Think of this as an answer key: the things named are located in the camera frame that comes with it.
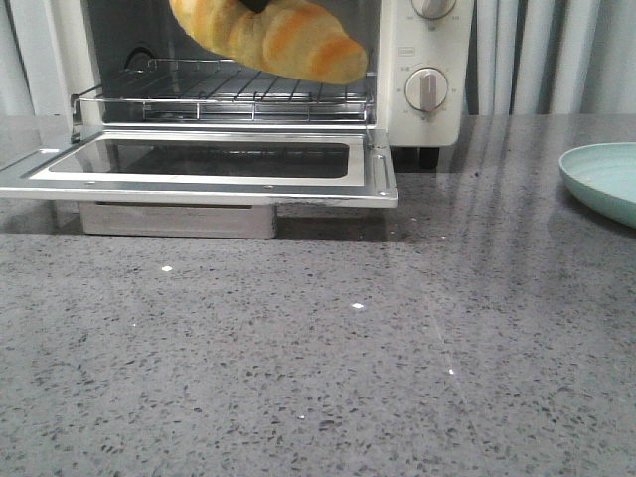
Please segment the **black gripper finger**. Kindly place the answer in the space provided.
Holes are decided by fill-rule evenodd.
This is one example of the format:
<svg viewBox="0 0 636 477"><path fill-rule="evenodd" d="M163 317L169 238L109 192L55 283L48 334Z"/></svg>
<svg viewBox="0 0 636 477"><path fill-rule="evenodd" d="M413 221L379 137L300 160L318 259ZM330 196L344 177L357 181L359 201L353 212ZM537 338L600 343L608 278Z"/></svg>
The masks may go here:
<svg viewBox="0 0 636 477"><path fill-rule="evenodd" d="M250 11L253 11L256 14L260 14L265 12L271 0L240 0L240 2Z"/></svg>

